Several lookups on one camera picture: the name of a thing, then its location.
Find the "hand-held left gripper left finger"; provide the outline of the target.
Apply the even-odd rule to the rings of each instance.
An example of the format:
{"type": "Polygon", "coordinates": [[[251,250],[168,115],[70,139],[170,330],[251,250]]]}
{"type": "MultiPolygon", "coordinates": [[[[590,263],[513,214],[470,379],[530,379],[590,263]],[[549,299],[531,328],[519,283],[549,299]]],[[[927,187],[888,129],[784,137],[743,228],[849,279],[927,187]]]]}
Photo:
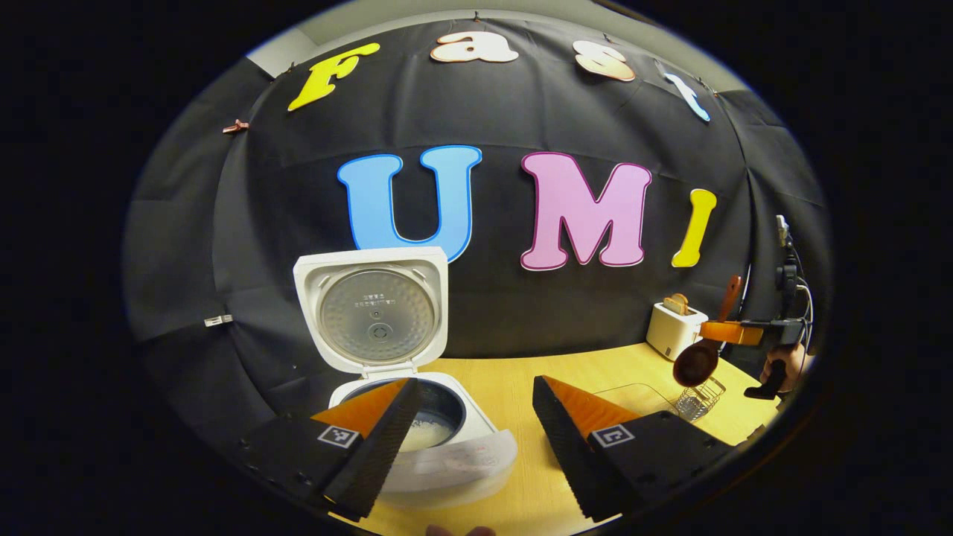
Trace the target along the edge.
{"type": "Polygon", "coordinates": [[[421,404],[421,383],[398,379],[323,412],[285,413],[239,438],[238,466],[293,501],[360,521],[421,404]]]}

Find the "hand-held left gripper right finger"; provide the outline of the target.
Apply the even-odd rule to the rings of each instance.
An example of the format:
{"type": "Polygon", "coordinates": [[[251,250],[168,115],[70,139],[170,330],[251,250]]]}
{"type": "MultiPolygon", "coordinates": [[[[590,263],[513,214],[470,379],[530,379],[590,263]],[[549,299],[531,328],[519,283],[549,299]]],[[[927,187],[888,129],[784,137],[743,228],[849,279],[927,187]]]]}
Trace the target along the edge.
{"type": "Polygon", "coordinates": [[[683,418],[640,414],[539,374],[533,408],[585,517],[603,521],[670,501],[734,451],[683,418]]]}

